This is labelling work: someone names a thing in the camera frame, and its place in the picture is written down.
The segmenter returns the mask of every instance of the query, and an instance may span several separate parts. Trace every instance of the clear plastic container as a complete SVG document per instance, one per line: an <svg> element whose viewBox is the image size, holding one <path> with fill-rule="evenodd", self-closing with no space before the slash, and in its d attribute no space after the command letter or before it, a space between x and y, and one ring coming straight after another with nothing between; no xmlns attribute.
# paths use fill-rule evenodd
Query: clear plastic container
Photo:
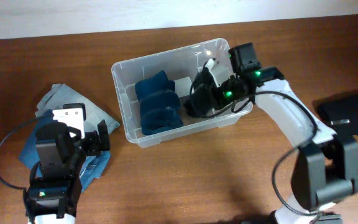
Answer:
<svg viewBox="0 0 358 224"><path fill-rule="evenodd" d="M215 118L202 119L188 116L186 109L182 106L179 111L184 123L182 127L150 136L142 134L140 107L135 93L135 83L145 78L150 78L157 72L164 70L168 79L176 82L175 92L178 93L181 102L184 103L188 98L191 81L201 71L208 59L216 58L219 63L225 65L232 72L227 50L229 50L228 42L220 38L115 63L111 67L111 73L128 141L136 143L140 147L149 147L160 144L162 141L179 138L210 128L221 128L234 124L241 116L251 112L252 103L249 103L242 111L236 114L227 110Z"/></svg>

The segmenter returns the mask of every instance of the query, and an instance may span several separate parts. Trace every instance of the wood grain surface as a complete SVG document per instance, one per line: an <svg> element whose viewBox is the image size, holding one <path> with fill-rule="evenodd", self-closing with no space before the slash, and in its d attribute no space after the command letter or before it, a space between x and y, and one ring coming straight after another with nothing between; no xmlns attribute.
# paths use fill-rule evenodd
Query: wood grain surface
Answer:
<svg viewBox="0 0 358 224"><path fill-rule="evenodd" d="M230 46L253 42L262 64L276 65L311 110L314 100L358 90L358 16L0 40L0 141L34 117L53 83L66 83L121 123L112 64L217 37ZM16 185L28 186L30 171L18 156L31 130L1 149L1 175ZM76 223L213 223L281 207L270 173L290 144L258 107L232 126L146 149L129 143L122 125L110 140L112 158L81 194ZM285 197L293 161L278 173ZM358 223L358 194L334 211ZM21 192L0 183L0 223L25 223L24 213Z"/></svg>

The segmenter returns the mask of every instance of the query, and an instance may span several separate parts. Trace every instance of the light blue cloth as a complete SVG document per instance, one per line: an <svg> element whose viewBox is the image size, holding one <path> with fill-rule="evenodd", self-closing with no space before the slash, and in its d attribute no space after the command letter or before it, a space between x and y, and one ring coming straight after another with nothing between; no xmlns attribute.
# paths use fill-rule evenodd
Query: light blue cloth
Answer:
<svg viewBox="0 0 358 224"><path fill-rule="evenodd" d="M66 103L85 104L86 120L84 121L84 128L86 132L98 130L97 125L103 119L106 121L109 134L111 134L111 132L119 126L119 123L110 115L65 84L52 85L52 89L38 103L38 111L35 112L35 115L40 116L43 114L52 114L52 110L62 109L62 106ZM39 128L51 122L54 122L52 117L43 118L38 121L19 156L19 160L30 169L40 160L35 148L35 133ZM109 151L102 152L100 156L88 156L86 158L80 171L82 191L89 186L94 178L101 177L109 159ZM37 175L41 176L39 169L37 171Z"/></svg>

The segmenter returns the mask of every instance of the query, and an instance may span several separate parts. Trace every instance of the navy folded shirt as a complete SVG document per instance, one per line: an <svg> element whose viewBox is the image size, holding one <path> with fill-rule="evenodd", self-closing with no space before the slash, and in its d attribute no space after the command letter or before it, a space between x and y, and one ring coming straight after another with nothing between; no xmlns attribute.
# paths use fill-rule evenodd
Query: navy folded shirt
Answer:
<svg viewBox="0 0 358 224"><path fill-rule="evenodd" d="M175 82L168 80L161 70L152 78L135 84L140 103L140 125L144 135L151 135L183 126L177 111L180 101L175 93Z"/></svg>

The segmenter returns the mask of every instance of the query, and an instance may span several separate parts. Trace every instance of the folded clothing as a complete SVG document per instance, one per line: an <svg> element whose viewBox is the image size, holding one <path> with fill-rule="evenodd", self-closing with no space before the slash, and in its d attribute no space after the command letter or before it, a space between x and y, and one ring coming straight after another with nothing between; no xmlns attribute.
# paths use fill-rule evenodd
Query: folded clothing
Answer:
<svg viewBox="0 0 358 224"><path fill-rule="evenodd" d="M152 78L135 84L140 103L140 125L144 135L157 134L183 126L177 111L180 101L175 91L175 82L168 80L162 70Z"/></svg>
<svg viewBox="0 0 358 224"><path fill-rule="evenodd" d="M38 111L35 112L35 115L41 116L43 114L52 114L52 110L62 109L63 105L67 103L85 104L86 120L84 121L84 129L86 132L92 132L94 130L98 131L97 125L103 119L107 124L109 134L111 134L111 132L119 126L119 123L110 115L98 108L89 99L85 98L65 84L52 85L52 89L38 103ZM53 120L52 117L40 119L35 125L35 128L30 136L27 138L27 142L25 143L24 149L19 156L19 160L30 169L40 160L35 148L35 134L39 128L51 122L56 121ZM89 186L94 178L101 177L109 159L109 151L103 151L99 156L86 157L80 171L82 191ZM37 176L42 176L39 169L37 171Z"/></svg>

